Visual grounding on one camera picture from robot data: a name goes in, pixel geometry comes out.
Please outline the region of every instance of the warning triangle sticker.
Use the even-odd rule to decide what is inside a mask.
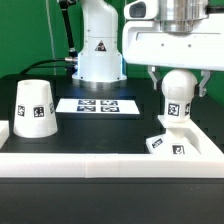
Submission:
[[[97,45],[95,51],[107,51],[105,48],[105,45],[103,43],[103,41],[101,40],[100,43]]]

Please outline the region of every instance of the black table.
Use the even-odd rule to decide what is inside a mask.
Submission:
[[[140,115],[57,113],[55,135],[17,137],[12,132],[16,86],[30,78],[50,81],[55,105],[60,98],[131,99]],[[150,79],[96,91],[74,87],[67,77],[8,75],[0,80],[0,100],[0,120],[10,122],[1,153],[144,154],[145,139],[164,132],[157,120],[163,97]],[[192,120],[222,151],[223,115],[224,108],[208,96],[193,100]],[[223,179],[1,178],[0,199],[0,223],[224,223]]]

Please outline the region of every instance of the white cylinder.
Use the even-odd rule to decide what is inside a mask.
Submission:
[[[50,83],[18,82],[13,132],[25,138],[47,137],[58,130]]]
[[[165,96],[164,116],[171,122],[186,122],[190,118],[191,101],[197,79],[188,70],[169,72],[162,83]]]

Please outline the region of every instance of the upside-down cup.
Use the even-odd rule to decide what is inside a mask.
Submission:
[[[50,83],[35,79],[19,81],[13,132],[24,138],[42,138],[57,130]]]

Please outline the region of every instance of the green wall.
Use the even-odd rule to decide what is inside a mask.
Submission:
[[[119,13],[118,49],[121,51],[122,28],[124,25],[123,8],[125,0],[106,0]],[[223,0],[211,0],[211,4],[224,4]],[[61,10],[57,0],[49,0],[50,16],[54,36],[56,58],[68,55],[67,39]],[[76,49],[82,49],[83,19],[80,3],[69,8],[73,38]],[[0,77],[6,74],[19,73],[34,62],[51,59],[51,41],[46,13],[46,0],[13,0],[0,3]],[[165,75],[170,69],[162,68]],[[128,65],[128,77],[147,78],[146,66]],[[50,69],[32,70],[32,73],[53,73]],[[200,72],[193,71],[200,81]],[[57,74],[64,74],[64,69],[58,69]],[[224,105],[224,73],[215,72],[207,85],[208,95]]]

